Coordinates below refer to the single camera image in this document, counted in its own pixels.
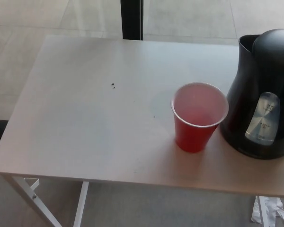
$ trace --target table top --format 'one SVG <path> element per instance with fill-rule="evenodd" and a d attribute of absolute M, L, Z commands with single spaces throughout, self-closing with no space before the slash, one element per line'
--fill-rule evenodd
<path fill-rule="evenodd" d="M 197 154 L 174 142 L 176 89 L 201 81 L 227 94 L 238 53 L 47 37 L 0 141 L 0 173 L 284 196 L 284 157 L 244 156 L 219 129 Z"/>

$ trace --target crumpled paper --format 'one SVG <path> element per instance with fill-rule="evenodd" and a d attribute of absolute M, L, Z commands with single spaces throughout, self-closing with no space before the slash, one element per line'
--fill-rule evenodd
<path fill-rule="evenodd" d="M 265 196 L 263 196 L 263 198 L 265 200 L 265 209 L 267 213 L 269 227 L 275 227 L 276 217 L 281 217 L 284 222 L 284 209 L 281 199 L 276 197 Z M 252 211 L 251 221 L 262 224 L 257 196 Z"/>

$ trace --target gray carpet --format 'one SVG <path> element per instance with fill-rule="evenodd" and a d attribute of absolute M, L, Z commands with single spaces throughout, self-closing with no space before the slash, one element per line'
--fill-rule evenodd
<path fill-rule="evenodd" d="M 40 179 L 36 193 L 63 227 L 72 227 L 81 183 Z M 138 184 L 90 183 L 82 227 L 255 227 L 254 196 Z M 0 227 L 44 227 L 0 177 Z M 276 227 L 283 227 L 278 218 Z"/>

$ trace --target red plastic cup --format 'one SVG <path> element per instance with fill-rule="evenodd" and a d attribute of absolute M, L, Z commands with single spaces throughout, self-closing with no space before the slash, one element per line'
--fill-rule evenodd
<path fill-rule="evenodd" d="M 228 113 L 228 102 L 218 88 L 205 83 L 181 87 L 171 101 L 176 143 L 184 151 L 203 150 Z"/>

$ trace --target kettle spout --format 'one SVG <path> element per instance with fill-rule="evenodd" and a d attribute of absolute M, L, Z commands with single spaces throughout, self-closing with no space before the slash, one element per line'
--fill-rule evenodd
<path fill-rule="evenodd" d="M 240 48 L 243 47 L 250 53 L 252 53 L 252 46 L 260 35 L 244 35 L 239 39 Z"/>

